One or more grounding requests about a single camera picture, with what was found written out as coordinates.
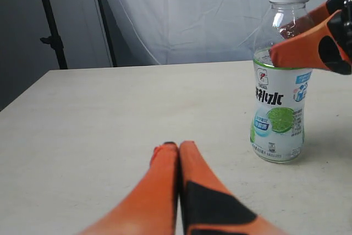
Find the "clear plastic bottle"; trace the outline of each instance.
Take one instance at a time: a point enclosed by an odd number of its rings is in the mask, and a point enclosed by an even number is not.
[[[314,23],[305,9],[309,0],[269,1],[271,9],[265,14],[254,43],[256,111],[250,141],[259,157],[288,162],[303,148],[304,102],[312,69],[276,68],[269,50],[312,28]]]

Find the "green lime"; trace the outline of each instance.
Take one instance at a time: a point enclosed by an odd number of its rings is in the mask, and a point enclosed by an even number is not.
[[[251,143],[254,142],[255,140],[255,130],[254,130],[254,123],[252,121],[252,125],[251,125],[251,137],[250,137]]]
[[[288,132],[293,125],[293,110],[287,107],[273,108],[268,112],[272,130],[277,133]]]

